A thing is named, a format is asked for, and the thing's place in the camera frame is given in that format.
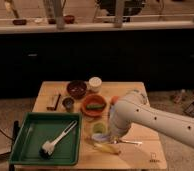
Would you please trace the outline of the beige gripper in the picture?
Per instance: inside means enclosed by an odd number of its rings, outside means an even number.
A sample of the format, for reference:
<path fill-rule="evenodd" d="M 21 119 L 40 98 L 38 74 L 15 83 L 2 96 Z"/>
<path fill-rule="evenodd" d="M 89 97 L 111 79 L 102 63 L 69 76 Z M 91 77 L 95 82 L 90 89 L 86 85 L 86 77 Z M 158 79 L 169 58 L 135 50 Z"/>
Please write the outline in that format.
<path fill-rule="evenodd" d="M 126 123 L 121 120 L 110 120 L 108 126 L 112 141 L 120 140 L 123 136 L 125 136 L 128 133 L 128 131 L 131 128 L 130 123 Z"/>

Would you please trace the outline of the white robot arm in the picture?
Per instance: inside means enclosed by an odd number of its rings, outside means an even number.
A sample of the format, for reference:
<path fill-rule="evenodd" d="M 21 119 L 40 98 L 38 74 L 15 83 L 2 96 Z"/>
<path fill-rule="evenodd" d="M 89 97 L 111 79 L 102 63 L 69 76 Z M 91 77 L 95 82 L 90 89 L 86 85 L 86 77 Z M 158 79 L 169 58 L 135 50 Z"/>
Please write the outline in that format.
<path fill-rule="evenodd" d="M 129 91 L 115 103 L 109 117 L 110 133 L 123 137 L 132 123 L 153 129 L 194 148 L 194 118 L 152 108 L 147 105 L 147 97 L 138 90 Z"/>

